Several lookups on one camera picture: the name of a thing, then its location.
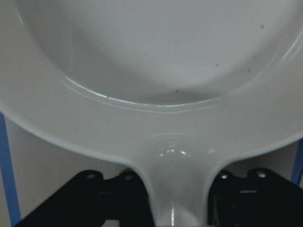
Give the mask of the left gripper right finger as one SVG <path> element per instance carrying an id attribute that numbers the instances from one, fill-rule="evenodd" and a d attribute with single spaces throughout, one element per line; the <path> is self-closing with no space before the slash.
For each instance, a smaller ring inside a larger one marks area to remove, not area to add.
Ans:
<path id="1" fill-rule="evenodd" d="M 208 195 L 213 227 L 301 227 L 303 190 L 277 173 L 254 168 L 246 177 L 222 170 Z"/>

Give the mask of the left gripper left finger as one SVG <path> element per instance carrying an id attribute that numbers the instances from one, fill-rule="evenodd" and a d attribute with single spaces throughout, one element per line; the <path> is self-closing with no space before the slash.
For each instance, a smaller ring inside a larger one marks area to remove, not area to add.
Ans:
<path id="1" fill-rule="evenodd" d="M 79 172 L 17 226 L 102 227 L 108 220 L 121 227 L 153 225 L 148 193 L 134 171 L 111 179 L 94 170 Z"/>

